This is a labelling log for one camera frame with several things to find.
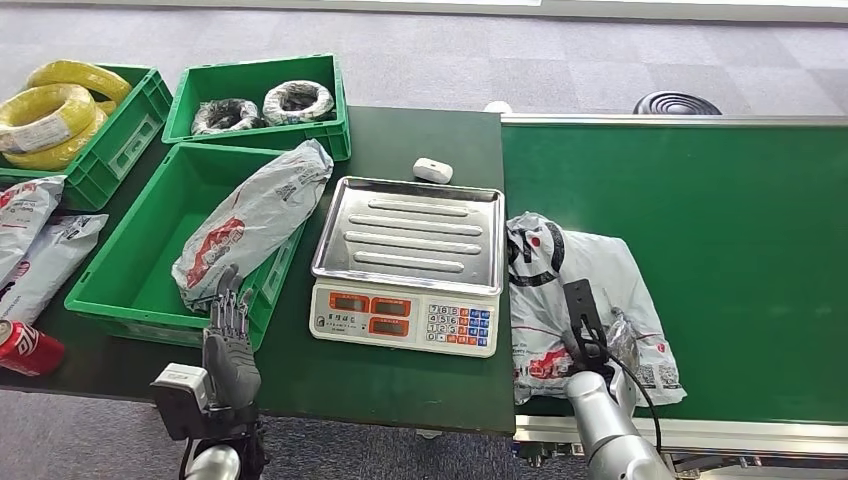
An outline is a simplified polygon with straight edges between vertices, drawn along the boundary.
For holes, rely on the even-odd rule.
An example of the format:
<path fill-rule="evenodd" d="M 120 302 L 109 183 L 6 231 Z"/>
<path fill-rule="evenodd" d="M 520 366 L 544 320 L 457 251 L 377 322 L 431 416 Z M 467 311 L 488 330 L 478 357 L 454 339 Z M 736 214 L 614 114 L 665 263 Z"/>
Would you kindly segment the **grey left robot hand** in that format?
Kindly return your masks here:
<path fill-rule="evenodd" d="M 247 318 L 253 290 L 243 291 L 243 281 L 237 265 L 223 270 L 204 329 L 203 367 L 211 378 L 214 401 L 232 409 L 250 406 L 261 386 Z"/>

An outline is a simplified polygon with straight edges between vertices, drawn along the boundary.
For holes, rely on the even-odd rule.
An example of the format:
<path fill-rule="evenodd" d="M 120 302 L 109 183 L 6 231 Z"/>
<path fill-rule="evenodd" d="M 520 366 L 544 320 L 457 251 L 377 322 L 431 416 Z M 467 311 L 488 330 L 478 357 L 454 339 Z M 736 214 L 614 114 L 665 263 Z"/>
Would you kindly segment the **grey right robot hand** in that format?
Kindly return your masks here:
<path fill-rule="evenodd" d="M 588 324 L 581 325 L 577 334 L 568 325 L 561 340 L 573 363 L 569 373 L 590 371 L 611 380 L 617 361 L 630 370 L 637 369 L 637 337 L 634 322 L 619 307 L 599 311 Z"/>

